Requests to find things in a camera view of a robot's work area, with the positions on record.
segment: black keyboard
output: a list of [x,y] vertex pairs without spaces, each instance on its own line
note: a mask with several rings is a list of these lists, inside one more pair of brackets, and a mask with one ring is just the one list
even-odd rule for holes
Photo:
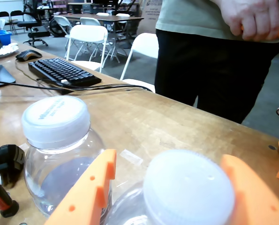
[[59,58],[37,60],[28,64],[29,70],[39,78],[43,78],[44,81],[50,80],[51,83],[62,87],[87,87],[101,82],[101,79],[91,73]]

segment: white plastic cap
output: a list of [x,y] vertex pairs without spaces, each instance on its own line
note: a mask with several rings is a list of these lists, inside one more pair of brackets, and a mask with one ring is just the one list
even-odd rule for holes
[[90,128],[86,104],[71,96],[55,96],[30,105],[22,117],[28,142],[38,149],[57,149],[84,137]]
[[156,156],[147,169],[143,194],[155,225],[225,225],[235,201],[223,170],[188,150]]

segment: clear plastic jar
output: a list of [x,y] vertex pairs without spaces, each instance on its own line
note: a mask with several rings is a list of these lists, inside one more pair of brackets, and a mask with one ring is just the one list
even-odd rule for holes
[[232,184],[217,164],[170,150],[114,203],[104,225],[227,225],[234,201]]
[[[25,110],[22,123],[31,145],[24,168],[26,185],[48,217],[105,146],[90,128],[86,104],[76,97],[40,100]],[[110,188],[107,209],[111,205]],[[102,211],[101,223],[107,209]]]

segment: finger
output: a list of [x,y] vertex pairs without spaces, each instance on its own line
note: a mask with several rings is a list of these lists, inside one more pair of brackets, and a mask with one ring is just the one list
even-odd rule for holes
[[233,35],[238,36],[242,34],[240,20],[234,19],[229,23],[230,31]]
[[269,11],[261,11],[256,13],[255,15],[256,22],[256,36],[254,37],[255,41],[265,40],[267,36],[270,34],[271,30],[271,22]]
[[255,18],[253,16],[246,16],[242,20],[242,25],[244,28],[242,38],[244,40],[253,39],[257,34]]
[[269,35],[267,36],[267,40],[274,40],[279,35],[279,3],[276,5],[270,6],[269,8],[269,16],[271,21],[271,30]]

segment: person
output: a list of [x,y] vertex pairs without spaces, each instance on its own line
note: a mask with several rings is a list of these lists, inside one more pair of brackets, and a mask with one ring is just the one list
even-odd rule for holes
[[156,93],[242,123],[279,53],[278,0],[163,0]]

